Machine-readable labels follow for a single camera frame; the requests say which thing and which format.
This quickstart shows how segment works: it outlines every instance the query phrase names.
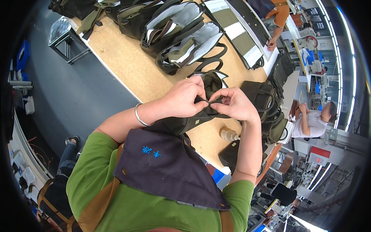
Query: gray floor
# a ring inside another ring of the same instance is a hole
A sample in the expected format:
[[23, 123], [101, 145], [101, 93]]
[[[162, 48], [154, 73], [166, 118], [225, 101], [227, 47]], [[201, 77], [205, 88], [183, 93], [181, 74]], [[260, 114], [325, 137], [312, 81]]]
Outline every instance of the gray floor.
[[[93, 54], [69, 65], [48, 47], [50, 27], [60, 17], [48, 10], [49, 3], [42, 4], [28, 38], [31, 57], [24, 72], [34, 86], [33, 119], [54, 152], [61, 156], [66, 137], [78, 135], [83, 144], [105, 119], [138, 102]], [[80, 45], [72, 44], [74, 53], [80, 49]]]

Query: notebook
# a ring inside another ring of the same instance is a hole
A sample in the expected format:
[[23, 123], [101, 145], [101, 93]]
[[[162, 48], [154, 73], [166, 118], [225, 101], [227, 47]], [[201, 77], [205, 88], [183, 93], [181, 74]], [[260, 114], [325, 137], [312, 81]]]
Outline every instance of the notebook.
[[286, 144], [291, 138], [292, 132], [294, 130], [294, 124], [292, 122], [287, 122], [286, 127], [283, 130], [283, 133], [281, 135], [281, 139], [278, 141], [278, 143]]

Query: chair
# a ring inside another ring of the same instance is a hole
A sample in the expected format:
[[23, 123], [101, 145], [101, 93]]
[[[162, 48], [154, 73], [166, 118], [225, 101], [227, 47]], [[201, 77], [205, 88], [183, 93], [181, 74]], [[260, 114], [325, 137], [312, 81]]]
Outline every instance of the chair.
[[[69, 57], [69, 43], [71, 39], [77, 41], [83, 48], [82, 51], [77, 56], [70, 58]], [[65, 42], [65, 52], [62, 53], [57, 47]], [[72, 29], [72, 26], [67, 21], [67, 18], [62, 16], [57, 21], [53, 23], [50, 28], [49, 42], [48, 46], [51, 47], [58, 55], [60, 55], [68, 64], [73, 64], [77, 59], [88, 54], [90, 49], [82, 42], [76, 32]]]

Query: hand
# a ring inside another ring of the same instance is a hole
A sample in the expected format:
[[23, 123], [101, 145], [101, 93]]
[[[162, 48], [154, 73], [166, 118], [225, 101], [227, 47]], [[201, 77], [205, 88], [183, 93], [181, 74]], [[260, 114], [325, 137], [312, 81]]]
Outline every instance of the hand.
[[242, 90], [237, 87], [220, 89], [210, 97], [209, 101], [213, 101], [219, 96], [223, 96], [223, 104], [212, 103], [211, 108], [236, 120], [260, 124], [260, 117], [256, 108]]
[[306, 114], [306, 104], [302, 103], [299, 105], [299, 109], [303, 114]]
[[272, 52], [277, 47], [277, 43], [275, 39], [270, 39], [268, 41], [268, 51]]
[[[197, 95], [205, 101], [195, 104]], [[165, 117], [192, 117], [209, 105], [206, 102], [204, 82], [199, 75], [178, 81], [159, 101], [159, 106], [166, 110]]]

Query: plastic bottle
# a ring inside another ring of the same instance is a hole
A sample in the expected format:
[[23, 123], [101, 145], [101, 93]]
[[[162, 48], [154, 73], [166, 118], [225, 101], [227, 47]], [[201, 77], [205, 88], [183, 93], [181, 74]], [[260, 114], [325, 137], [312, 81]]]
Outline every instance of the plastic bottle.
[[228, 127], [222, 127], [219, 131], [219, 136], [222, 137], [224, 140], [230, 142], [240, 139], [237, 132], [232, 129], [229, 129]]

